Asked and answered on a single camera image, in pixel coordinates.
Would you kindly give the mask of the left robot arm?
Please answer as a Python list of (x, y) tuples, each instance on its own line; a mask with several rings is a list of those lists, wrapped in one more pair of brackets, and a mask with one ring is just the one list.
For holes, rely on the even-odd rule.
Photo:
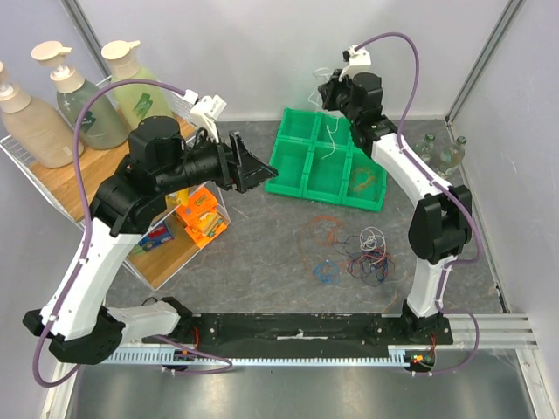
[(58, 361), (96, 365), (132, 340), (190, 337), (192, 312), (173, 297), (128, 309), (105, 307), (103, 300), (123, 261), (166, 210), (167, 195), (207, 182), (245, 193), (278, 176), (239, 133), (223, 143), (209, 140), (203, 128), (198, 132), (201, 139), (188, 146), (175, 119), (155, 116), (130, 133), (128, 154), (89, 203), (73, 266), (49, 303), (23, 318)]

